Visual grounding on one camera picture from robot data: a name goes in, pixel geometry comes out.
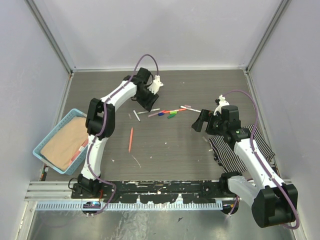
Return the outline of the orange slim pen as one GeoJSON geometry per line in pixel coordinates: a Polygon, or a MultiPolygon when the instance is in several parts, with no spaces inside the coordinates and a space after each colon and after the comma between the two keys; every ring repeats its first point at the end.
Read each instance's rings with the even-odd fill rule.
{"type": "Polygon", "coordinates": [[[133,135],[134,135],[134,128],[130,129],[130,136],[129,136],[129,144],[128,144],[128,153],[131,152],[132,149],[132,142],[133,142],[133,135]]]}

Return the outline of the white marker lime end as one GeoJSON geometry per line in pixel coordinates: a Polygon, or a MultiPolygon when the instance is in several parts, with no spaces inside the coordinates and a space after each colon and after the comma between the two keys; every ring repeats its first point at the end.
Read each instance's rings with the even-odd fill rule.
{"type": "Polygon", "coordinates": [[[161,108],[153,108],[153,109],[151,109],[150,111],[139,111],[139,112],[137,112],[137,114],[138,115],[141,115],[141,114],[147,114],[147,113],[152,113],[152,112],[156,112],[156,111],[159,111],[159,110],[161,110],[161,108]]]}

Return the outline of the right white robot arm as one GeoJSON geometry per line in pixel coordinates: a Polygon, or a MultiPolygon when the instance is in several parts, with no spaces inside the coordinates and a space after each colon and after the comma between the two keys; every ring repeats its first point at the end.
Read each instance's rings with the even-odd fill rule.
{"type": "Polygon", "coordinates": [[[246,166],[254,183],[249,183],[240,173],[230,173],[220,178],[220,192],[225,197],[236,194],[251,208],[252,216],[261,228],[283,225],[295,230],[300,226],[297,212],[298,190],[287,184],[270,167],[256,141],[254,132],[241,126],[239,110],[235,105],[217,107],[216,112],[202,109],[192,124],[196,132],[222,136],[224,142],[246,166]]]}

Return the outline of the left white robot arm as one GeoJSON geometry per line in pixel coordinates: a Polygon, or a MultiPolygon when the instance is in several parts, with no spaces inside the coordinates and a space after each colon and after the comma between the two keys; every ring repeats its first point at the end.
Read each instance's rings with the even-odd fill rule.
{"type": "Polygon", "coordinates": [[[101,162],[106,143],[115,131],[116,112],[129,99],[133,98],[147,112],[152,110],[159,98],[158,91],[164,85],[159,74],[153,76],[148,84],[151,72],[140,68],[137,74],[126,76],[120,85],[102,98],[93,98],[88,107],[85,127],[88,133],[87,153],[81,173],[72,191],[88,198],[100,194],[103,181],[101,162]]]}

